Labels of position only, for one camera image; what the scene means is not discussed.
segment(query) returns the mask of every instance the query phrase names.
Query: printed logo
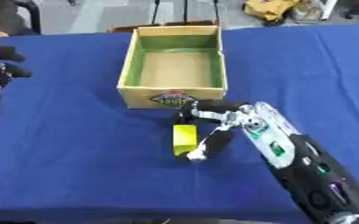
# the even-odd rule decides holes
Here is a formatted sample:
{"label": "printed logo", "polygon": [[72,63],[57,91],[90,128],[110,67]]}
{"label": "printed logo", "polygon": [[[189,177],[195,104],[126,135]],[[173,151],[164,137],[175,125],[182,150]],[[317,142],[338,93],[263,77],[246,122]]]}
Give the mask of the printed logo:
{"label": "printed logo", "polygon": [[183,94],[179,90],[168,90],[163,94],[155,95],[151,101],[157,102],[172,108],[177,108],[188,101],[195,101],[196,99],[188,94]]}

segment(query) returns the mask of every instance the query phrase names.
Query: open cardboard box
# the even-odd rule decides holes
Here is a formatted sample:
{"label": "open cardboard box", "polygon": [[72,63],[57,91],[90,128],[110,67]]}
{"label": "open cardboard box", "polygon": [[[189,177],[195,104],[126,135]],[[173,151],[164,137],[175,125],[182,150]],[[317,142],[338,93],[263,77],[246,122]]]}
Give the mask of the open cardboard box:
{"label": "open cardboard box", "polygon": [[178,107],[221,99],[226,72],[218,26],[139,27],[118,85],[129,108]]}

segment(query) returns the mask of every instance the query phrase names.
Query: gray floor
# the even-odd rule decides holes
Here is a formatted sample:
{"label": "gray floor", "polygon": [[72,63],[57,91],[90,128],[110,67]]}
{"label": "gray floor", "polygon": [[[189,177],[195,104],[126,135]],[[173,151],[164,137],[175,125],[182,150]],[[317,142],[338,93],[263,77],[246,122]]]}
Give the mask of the gray floor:
{"label": "gray floor", "polygon": [[[105,32],[110,28],[127,25],[145,25],[151,22],[154,0],[77,0],[70,6],[67,0],[34,0],[42,11],[44,34]],[[181,21],[183,1],[161,0],[157,21]],[[212,0],[189,0],[189,19],[215,19]],[[262,22],[241,10],[244,0],[220,0],[219,12],[224,29],[258,27]],[[359,23],[359,16],[347,20],[341,15],[350,0],[340,0],[332,17],[319,25]],[[28,14],[21,11],[28,19]],[[298,25],[291,19],[285,25]]]}

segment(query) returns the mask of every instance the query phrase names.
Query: yellow block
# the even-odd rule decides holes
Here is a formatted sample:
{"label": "yellow block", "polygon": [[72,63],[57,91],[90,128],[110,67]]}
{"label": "yellow block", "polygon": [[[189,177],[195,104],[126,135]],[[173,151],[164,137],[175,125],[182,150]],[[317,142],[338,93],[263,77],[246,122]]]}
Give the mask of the yellow block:
{"label": "yellow block", "polygon": [[175,124],[172,135],[175,156],[197,148],[197,128],[195,125]]}

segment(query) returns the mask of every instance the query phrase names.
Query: blue tablecloth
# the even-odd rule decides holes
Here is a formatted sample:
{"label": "blue tablecloth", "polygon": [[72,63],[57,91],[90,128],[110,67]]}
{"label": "blue tablecloth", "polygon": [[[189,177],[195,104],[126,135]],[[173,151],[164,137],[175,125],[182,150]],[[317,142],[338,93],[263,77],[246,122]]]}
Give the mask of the blue tablecloth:
{"label": "blue tablecloth", "polygon": [[[222,37],[227,99],[269,102],[359,180],[359,24]],[[129,41],[123,33],[0,38],[34,72],[13,81],[0,104],[0,220],[308,223],[239,132],[205,163],[176,160],[173,110],[127,109],[116,90]]]}

